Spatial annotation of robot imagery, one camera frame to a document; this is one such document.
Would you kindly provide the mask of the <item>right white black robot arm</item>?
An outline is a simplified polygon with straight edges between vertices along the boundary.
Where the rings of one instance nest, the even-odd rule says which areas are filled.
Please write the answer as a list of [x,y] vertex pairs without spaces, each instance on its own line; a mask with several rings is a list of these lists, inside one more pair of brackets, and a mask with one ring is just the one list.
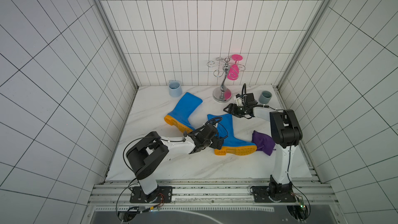
[[295,112],[259,104],[253,93],[237,95],[236,102],[230,103],[223,111],[237,118],[256,117],[270,123],[271,138],[276,144],[276,159],[266,193],[273,202],[292,195],[293,183],[289,175],[292,156],[303,137]]

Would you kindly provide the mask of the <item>purple cloth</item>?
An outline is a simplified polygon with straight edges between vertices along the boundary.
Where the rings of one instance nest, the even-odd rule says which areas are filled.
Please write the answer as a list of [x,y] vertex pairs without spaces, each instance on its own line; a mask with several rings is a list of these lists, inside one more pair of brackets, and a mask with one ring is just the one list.
[[276,143],[267,134],[253,131],[252,142],[256,145],[257,151],[263,151],[268,156],[271,156],[273,151],[276,150]]

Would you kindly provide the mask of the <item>blue rubber boot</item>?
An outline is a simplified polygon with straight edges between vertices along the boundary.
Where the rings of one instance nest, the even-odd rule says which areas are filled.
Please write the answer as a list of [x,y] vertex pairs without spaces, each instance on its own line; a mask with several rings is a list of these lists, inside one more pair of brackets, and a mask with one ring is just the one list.
[[246,156],[257,150],[257,146],[254,143],[237,139],[234,136],[232,115],[221,115],[221,118],[222,120],[219,122],[217,130],[222,137],[228,137],[224,139],[221,149],[214,150],[215,155],[225,156],[227,153],[232,153],[237,156]]
[[175,108],[164,117],[164,120],[167,124],[176,126],[180,132],[190,133],[195,128],[189,122],[189,117],[202,103],[202,99],[187,92]]

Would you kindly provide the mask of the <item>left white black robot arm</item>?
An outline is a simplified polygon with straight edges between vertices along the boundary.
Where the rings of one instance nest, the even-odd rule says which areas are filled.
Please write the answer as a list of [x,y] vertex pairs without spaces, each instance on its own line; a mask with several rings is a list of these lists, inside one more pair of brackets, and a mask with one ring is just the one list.
[[221,125],[222,117],[214,117],[203,126],[190,133],[184,132],[182,137],[166,138],[152,131],[143,138],[131,141],[131,148],[123,151],[123,161],[134,173],[145,196],[157,193],[159,186],[153,176],[154,171],[167,155],[190,155],[210,147],[221,149],[224,140],[217,127]]

